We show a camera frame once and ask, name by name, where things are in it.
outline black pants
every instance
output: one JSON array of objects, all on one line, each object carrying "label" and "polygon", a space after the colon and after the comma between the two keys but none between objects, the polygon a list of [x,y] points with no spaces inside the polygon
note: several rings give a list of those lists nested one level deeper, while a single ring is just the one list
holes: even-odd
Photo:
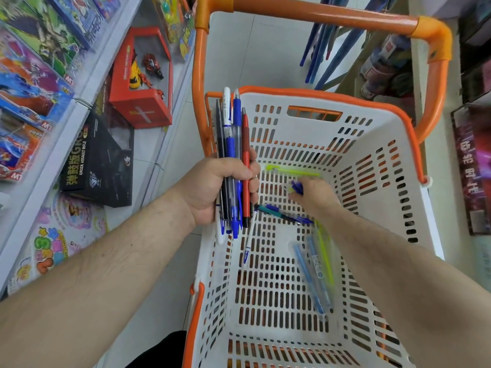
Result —
[{"label": "black pants", "polygon": [[186,331],[173,332],[157,345],[138,356],[126,368],[147,368],[154,366],[181,368],[185,344]]}]

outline orange basket handle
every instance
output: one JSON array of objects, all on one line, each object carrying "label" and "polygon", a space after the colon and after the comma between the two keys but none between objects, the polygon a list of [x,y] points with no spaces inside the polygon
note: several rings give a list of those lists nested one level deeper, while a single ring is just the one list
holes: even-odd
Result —
[{"label": "orange basket handle", "polygon": [[448,62],[452,59],[452,33],[447,25],[430,17],[381,14],[373,11],[321,5],[297,0],[198,0],[196,47],[193,64],[193,105],[205,155],[212,153],[213,130],[207,122],[204,100],[206,41],[213,12],[234,11],[264,16],[381,30],[425,40],[429,44],[429,73],[425,110],[414,129],[419,143],[431,133],[441,117],[447,86]]}]

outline white plastic basket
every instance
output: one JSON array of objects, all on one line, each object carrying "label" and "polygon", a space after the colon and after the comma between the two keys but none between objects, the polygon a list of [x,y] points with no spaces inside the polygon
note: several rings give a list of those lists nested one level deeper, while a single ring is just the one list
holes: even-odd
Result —
[{"label": "white plastic basket", "polygon": [[[313,93],[241,89],[261,166],[321,171],[354,214],[443,258],[407,115],[390,105]],[[341,114],[336,121],[316,120],[326,112],[329,120]],[[303,212],[288,199],[284,176],[263,168],[260,181],[261,204]],[[217,245],[215,226],[203,230],[184,366],[414,366],[339,253],[331,258],[336,293],[328,321],[313,310],[288,248],[292,240],[304,241],[309,227],[260,214],[251,230],[246,267],[239,267],[246,235]]]}]

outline left hand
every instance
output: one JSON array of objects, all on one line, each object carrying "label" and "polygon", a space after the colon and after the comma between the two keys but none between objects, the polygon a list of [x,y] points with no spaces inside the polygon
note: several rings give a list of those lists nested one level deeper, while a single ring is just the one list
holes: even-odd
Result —
[{"label": "left hand", "polygon": [[237,158],[206,157],[197,163],[172,189],[185,201],[194,225],[207,225],[215,219],[215,205],[218,192],[224,177],[248,180],[250,201],[256,204],[259,200],[257,175],[261,167],[256,160],[257,154],[250,149],[250,167],[247,168]]}]

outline red pen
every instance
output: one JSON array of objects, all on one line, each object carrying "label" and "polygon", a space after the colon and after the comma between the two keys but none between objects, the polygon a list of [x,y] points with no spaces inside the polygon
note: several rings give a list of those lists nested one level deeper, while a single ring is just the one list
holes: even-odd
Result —
[{"label": "red pen", "polygon": [[[249,148],[249,120],[247,118],[246,109],[242,107],[242,162],[249,167],[250,158]],[[242,183],[242,226],[248,228],[250,226],[250,195],[249,181],[245,180]]]}]

